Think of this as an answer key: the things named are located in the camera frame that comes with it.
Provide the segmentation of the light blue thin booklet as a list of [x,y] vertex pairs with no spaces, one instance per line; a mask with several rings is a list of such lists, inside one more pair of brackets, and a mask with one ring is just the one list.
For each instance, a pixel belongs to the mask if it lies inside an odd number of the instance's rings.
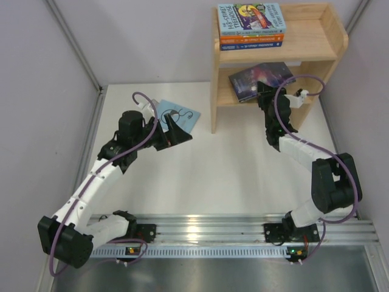
[[164,131],[168,131],[167,120],[165,119],[166,114],[169,114],[172,120],[187,133],[191,133],[201,115],[193,109],[186,108],[167,100],[157,102],[156,109],[158,119]]

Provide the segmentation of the purple galaxy cover book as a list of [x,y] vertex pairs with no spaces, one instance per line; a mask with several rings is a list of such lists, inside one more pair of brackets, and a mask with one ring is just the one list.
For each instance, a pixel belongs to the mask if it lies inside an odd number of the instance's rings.
[[229,76],[229,81],[239,103],[252,100],[257,95],[258,82],[278,88],[285,80],[293,77],[284,62],[260,63]]

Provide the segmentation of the blue 91-storey treehouse book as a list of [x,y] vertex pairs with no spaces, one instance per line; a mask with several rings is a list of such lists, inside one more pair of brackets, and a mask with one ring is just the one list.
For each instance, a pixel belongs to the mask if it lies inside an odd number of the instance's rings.
[[270,43],[242,43],[242,44],[222,44],[220,45],[221,51],[228,50],[243,50],[243,49],[261,49],[269,47],[281,47],[282,41],[270,42]]

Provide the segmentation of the orange 78-storey treehouse book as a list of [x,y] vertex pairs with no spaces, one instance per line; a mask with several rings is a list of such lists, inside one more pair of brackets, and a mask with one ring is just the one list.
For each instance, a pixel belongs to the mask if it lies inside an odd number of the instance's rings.
[[219,38],[220,44],[243,44],[243,43],[271,43],[283,41],[284,34],[273,35],[232,35],[221,36]]

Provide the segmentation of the light blue 143-storey treehouse book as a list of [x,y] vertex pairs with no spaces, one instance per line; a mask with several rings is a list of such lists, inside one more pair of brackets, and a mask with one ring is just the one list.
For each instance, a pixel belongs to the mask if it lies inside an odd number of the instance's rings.
[[286,22],[278,3],[219,4],[216,10],[221,36],[286,32]]

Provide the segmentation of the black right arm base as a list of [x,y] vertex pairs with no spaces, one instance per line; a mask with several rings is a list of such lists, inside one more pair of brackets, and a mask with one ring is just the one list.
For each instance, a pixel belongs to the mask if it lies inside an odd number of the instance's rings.
[[284,243],[317,243],[320,241],[318,228],[312,224],[303,228],[288,229],[282,223],[263,224],[265,242],[276,246]]

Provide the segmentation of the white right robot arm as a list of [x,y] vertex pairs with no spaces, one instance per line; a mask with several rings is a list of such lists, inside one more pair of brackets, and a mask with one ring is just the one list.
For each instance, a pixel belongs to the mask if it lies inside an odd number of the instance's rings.
[[335,154],[307,141],[291,125],[291,109],[301,107],[308,94],[307,90],[299,89],[289,95],[282,86],[274,88],[257,83],[257,102],[264,112],[267,142],[312,175],[310,199],[283,219],[289,229],[305,228],[324,215],[346,207],[351,207],[350,214],[354,215],[363,197],[353,157],[348,153]]

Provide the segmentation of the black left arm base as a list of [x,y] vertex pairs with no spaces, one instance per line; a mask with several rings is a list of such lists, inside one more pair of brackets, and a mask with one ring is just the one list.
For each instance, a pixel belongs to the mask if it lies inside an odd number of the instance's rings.
[[156,224],[137,224],[130,235],[131,238],[141,239],[147,243],[152,243],[156,238],[156,229]]

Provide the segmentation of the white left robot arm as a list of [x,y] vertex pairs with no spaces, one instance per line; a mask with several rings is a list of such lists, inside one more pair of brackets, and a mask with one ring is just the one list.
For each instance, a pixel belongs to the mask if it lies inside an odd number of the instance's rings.
[[53,216],[43,216],[38,223],[42,249],[51,261],[59,260],[80,268],[94,250],[112,240],[140,240],[137,219],[127,211],[115,211],[94,224],[89,224],[89,220],[108,190],[137,159],[138,151],[150,147],[161,151],[192,140],[192,135],[169,114],[165,115],[165,121],[167,131],[155,117],[146,122],[139,111],[122,114],[114,137],[102,146],[91,171],[75,193]]

